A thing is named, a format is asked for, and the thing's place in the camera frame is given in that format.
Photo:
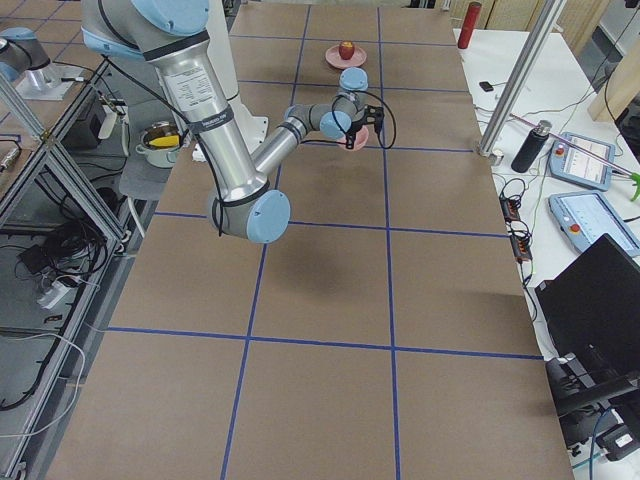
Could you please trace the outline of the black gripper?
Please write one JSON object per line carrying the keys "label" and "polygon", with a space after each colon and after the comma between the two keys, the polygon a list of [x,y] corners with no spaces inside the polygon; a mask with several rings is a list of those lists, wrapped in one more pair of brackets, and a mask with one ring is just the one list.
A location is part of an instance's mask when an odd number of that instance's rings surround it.
{"label": "black gripper", "polygon": [[356,142],[356,134],[364,126],[373,125],[375,132],[380,132],[384,124],[384,108],[380,106],[365,105],[362,114],[351,123],[351,131],[345,134],[344,147],[353,149]]}

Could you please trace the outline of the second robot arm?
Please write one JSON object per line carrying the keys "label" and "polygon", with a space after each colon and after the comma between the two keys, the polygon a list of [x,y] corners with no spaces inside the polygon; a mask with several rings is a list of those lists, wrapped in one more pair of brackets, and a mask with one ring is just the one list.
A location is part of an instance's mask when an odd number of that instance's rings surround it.
{"label": "second robot arm", "polygon": [[61,101],[83,68],[54,63],[35,33],[26,27],[1,32],[1,74],[9,82],[21,76],[16,90],[26,100]]}

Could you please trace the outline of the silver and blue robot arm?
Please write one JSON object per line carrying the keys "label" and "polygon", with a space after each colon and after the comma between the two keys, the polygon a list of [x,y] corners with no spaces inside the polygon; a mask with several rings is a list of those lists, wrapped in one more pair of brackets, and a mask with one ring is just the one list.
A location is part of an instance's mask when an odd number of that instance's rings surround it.
{"label": "silver and blue robot arm", "polygon": [[84,1],[85,45],[104,57],[144,60],[164,85],[166,100],[198,142],[215,187],[209,218],[222,234],[268,244],[285,232],[291,207],[270,186],[270,174],[305,137],[319,131],[353,149],[367,125],[380,130],[384,108],[366,104],[368,77],[351,67],[326,104],[294,105],[284,121],[249,150],[232,105],[219,82],[220,69],[208,55],[210,1]]}

